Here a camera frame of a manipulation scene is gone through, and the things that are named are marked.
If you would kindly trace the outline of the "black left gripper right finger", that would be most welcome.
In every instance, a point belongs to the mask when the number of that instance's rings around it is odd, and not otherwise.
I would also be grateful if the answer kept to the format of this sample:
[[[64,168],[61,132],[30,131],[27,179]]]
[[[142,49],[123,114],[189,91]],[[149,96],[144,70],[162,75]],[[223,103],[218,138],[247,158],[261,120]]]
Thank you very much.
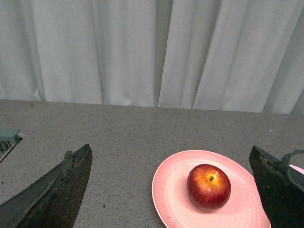
[[[249,163],[262,207],[273,228],[302,228],[304,226],[304,182],[290,177],[290,159],[303,154],[295,150],[281,160],[253,146]]]

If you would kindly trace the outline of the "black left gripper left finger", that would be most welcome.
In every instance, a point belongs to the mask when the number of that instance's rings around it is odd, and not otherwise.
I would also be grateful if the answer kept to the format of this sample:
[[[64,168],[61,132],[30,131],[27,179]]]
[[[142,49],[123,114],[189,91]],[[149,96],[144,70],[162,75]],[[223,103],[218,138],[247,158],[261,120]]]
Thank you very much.
[[[92,166],[85,144],[0,206],[2,228],[71,228],[78,216]]]

